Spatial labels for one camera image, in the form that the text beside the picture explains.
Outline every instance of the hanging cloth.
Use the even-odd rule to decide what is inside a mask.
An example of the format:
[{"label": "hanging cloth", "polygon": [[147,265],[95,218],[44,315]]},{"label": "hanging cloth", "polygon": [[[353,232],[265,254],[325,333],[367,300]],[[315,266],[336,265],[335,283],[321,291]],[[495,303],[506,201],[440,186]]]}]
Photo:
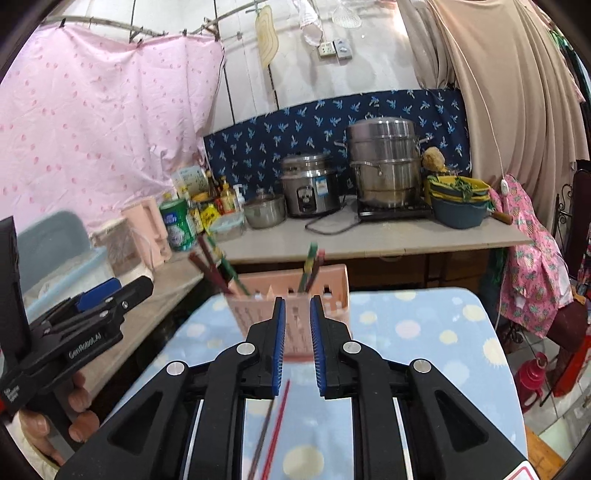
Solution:
[{"label": "hanging cloth", "polygon": [[556,191],[569,182],[571,163],[589,158],[560,52],[539,16],[519,0],[427,1],[466,104],[473,176],[498,185],[500,156],[541,223],[551,226]]},{"label": "hanging cloth", "polygon": [[583,254],[583,260],[579,272],[577,273],[577,293],[586,295],[587,289],[591,285],[591,225],[587,235],[587,250]]},{"label": "hanging cloth", "polygon": [[58,210],[93,230],[203,161],[223,46],[206,35],[121,43],[38,29],[0,85],[0,218]]},{"label": "hanging cloth", "polygon": [[530,198],[511,175],[509,193],[501,198],[490,189],[498,211],[509,213],[515,226],[532,240],[508,248],[499,313],[539,337],[545,337],[556,313],[573,301],[569,274],[554,237],[535,217]]},{"label": "hanging cloth", "polygon": [[456,81],[452,58],[425,0],[398,0],[413,51],[414,72],[424,89],[446,88]]}]

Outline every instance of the beige curtain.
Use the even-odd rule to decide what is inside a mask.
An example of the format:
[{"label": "beige curtain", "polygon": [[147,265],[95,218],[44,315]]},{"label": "beige curtain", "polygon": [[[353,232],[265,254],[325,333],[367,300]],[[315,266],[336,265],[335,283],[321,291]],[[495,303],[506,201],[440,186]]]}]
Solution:
[{"label": "beige curtain", "polygon": [[452,59],[431,8],[425,0],[398,0],[413,51],[421,88],[445,88],[456,81]]},{"label": "beige curtain", "polygon": [[546,26],[519,0],[427,2],[464,97],[473,176],[497,186],[500,153],[504,173],[550,227],[557,189],[589,152],[569,71]]}]

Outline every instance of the blue plastic basket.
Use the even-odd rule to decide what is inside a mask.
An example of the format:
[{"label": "blue plastic basket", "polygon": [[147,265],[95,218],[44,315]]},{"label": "blue plastic basket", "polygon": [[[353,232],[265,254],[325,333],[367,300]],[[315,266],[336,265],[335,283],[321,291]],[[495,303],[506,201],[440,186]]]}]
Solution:
[{"label": "blue plastic basket", "polygon": [[435,218],[451,228],[465,230],[479,226],[487,213],[488,202],[460,203],[431,197]]}]

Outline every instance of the electrical outlet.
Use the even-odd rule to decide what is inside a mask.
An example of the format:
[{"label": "electrical outlet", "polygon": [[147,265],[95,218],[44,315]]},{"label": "electrical outlet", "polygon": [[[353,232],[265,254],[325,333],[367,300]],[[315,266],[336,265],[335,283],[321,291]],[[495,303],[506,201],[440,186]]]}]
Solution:
[{"label": "electrical outlet", "polygon": [[331,41],[325,41],[320,44],[318,47],[318,55],[320,55],[321,59],[325,59],[326,57],[333,57],[336,55],[335,44]]}]

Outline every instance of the rice cooker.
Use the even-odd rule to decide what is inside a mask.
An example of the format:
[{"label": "rice cooker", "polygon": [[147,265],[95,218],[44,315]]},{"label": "rice cooker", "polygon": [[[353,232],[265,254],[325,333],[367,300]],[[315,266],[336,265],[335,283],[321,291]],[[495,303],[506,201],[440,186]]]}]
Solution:
[{"label": "rice cooker", "polygon": [[337,170],[330,157],[289,155],[282,160],[281,170],[281,184],[290,216],[317,216],[339,209]]}]

